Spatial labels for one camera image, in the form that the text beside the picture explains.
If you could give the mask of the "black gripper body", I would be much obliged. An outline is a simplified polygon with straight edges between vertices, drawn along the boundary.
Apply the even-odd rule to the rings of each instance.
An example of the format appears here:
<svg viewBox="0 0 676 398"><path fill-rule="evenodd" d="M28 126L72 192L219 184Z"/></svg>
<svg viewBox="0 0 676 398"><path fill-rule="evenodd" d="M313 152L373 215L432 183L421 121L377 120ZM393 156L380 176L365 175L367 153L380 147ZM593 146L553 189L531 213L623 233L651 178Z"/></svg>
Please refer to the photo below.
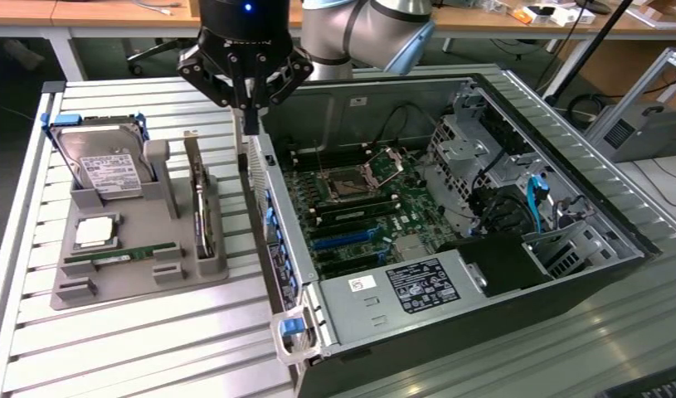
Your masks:
<svg viewBox="0 0 676 398"><path fill-rule="evenodd" d="M268 78L292 52L288 1L201 1L198 49L228 76Z"/></svg>

